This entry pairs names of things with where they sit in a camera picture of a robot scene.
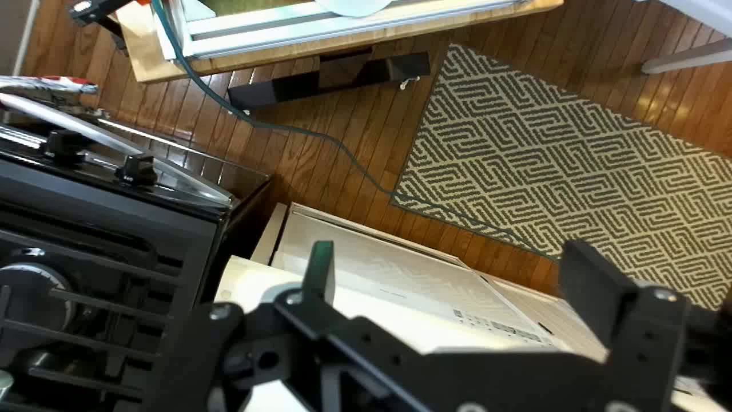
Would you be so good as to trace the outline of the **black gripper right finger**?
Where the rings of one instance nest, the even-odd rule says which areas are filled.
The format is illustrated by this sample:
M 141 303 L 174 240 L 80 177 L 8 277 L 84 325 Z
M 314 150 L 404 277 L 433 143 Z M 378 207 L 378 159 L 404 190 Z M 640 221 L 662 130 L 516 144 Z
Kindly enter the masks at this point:
M 563 245 L 559 288 L 608 351 L 608 364 L 678 373 L 687 343 L 687 297 L 666 286 L 638 286 L 586 240 Z

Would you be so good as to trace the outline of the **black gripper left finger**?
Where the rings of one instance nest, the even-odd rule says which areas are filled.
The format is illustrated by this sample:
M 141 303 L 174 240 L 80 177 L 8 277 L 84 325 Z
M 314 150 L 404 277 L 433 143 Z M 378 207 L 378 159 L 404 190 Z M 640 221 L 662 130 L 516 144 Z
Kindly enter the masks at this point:
M 316 240 L 303 284 L 275 297 L 277 313 L 317 351 L 343 359 L 419 359 L 395 336 L 399 308 L 359 292 L 337 296 L 333 244 Z

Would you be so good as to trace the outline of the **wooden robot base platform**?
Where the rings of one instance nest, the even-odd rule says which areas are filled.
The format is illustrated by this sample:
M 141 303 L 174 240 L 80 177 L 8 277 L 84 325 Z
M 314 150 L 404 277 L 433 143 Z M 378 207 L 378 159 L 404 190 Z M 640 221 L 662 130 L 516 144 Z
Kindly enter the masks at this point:
M 204 0 L 165 0 L 181 55 L 196 74 L 225 74 L 374 46 L 490 22 L 543 15 L 565 0 L 392 0 L 371 16 L 339 16 L 324 0 L 218 16 Z

